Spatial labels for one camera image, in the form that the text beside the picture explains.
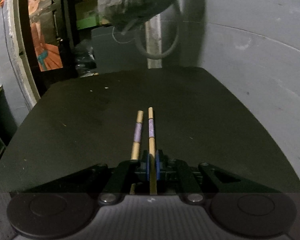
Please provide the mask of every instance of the black table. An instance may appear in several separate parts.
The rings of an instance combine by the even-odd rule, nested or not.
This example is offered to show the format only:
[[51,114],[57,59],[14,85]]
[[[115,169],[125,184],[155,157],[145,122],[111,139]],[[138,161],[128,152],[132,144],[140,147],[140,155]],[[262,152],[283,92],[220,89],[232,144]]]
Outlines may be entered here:
[[157,148],[191,166],[209,162],[284,192],[300,181],[271,136],[245,106],[201,68],[108,73],[54,84],[24,120],[0,161],[7,191],[23,190],[96,163],[130,158],[137,111],[141,150],[147,110]]

